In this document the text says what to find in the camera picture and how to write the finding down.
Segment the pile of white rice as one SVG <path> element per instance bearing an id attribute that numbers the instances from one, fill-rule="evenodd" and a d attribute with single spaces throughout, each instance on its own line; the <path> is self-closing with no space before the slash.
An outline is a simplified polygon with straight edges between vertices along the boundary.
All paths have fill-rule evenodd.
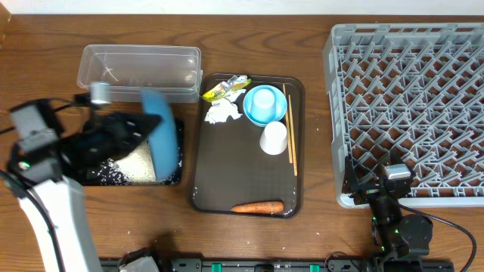
<path id="1" fill-rule="evenodd" d="M 127 157 L 120 160 L 108 159 L 98 168 L 88 173 L 85 186 L 122 186 L 122 185 L 176 185 L 182 179 L 182 148 L 178 148 L 175 171 L 157 180 L 150 154 L 148 141 L 140 144 Z"/>

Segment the dark blue plate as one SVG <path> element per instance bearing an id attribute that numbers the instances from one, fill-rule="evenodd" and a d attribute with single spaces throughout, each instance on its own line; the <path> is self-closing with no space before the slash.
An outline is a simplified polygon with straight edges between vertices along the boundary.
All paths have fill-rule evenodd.
<path id="1" fill-rule="evenodd" d="M 156 181 L 165 184 L 178 168 L 178 138 L 175 118 L 169 102 L 157 91 L 143 90 L 141 103 L 145 113 L 161 118 L 147 141 Z"/>

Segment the orange carrot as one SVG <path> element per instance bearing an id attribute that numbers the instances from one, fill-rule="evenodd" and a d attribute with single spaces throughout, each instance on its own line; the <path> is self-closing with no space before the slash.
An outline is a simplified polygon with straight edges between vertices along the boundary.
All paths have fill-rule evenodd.
<path id="1" fill-rule="evenodd" d="M 252 202 L 231 208 L 231 211 L 236 213 L 256 214 L 276 214 L 283 210 L 284 204 L 281 201 Z"/>

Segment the white tissue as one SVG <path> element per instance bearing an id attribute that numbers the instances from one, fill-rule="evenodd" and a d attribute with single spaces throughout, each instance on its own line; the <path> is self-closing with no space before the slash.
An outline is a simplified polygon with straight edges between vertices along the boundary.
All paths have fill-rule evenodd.
<path id="1" fill-rule="evenodd" d="M 215 124 L 217 122 L 227 122 L 229 117 L 233 120 L 242 117 L 235 101 L 245 92 L 246 89 L 231 91 L 224 98 L 212 102 L 212 106 L 207 111 L 204 121 Z"/>

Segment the yellow foil snack wrapper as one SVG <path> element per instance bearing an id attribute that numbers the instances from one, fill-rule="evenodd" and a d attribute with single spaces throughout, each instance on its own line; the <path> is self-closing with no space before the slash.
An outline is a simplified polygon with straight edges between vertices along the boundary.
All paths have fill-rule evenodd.
<path id="1" fill-rule="evenodd" d="M 222 81 L 214 88 L 208 90 L 201 97 L 203 100 L 212 103 L 247 87 L 250 83 L 251 79 L 245 75 L 232 76 L 229 80 Z"/>

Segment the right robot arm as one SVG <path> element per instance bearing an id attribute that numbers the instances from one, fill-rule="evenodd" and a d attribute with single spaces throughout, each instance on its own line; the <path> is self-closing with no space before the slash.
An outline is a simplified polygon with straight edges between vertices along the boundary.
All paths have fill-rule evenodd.
<path id="1" fill-rule="evenodd" d="M 378 182 L 361 184 L 349 157 L 345 158 L 344 193 L 355 205 L 368 204 L 374 242 L 382 247 L 372 260 L 375 271 L 422 271 L 420 257 L 430 253 L 433 223 L 422 215 L 403 215 L 399 199 L 411 190 L 414 171 L 392 151 L 380 167 Z"/>

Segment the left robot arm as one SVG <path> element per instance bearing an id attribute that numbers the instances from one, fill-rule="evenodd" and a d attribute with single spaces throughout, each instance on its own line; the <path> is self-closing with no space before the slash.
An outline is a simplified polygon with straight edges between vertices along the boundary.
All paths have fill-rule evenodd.
<path id="1" fill-rule="evenodd" d="M 162 122 L 157 114 L 111 113 L 80 132 L 64 127 L 48 99 L 10 110 L 20 136 L 1 177 L 27 216 L 47 271 L 102 271 L 85 212 L 88 172 L 132 153 Z"/>

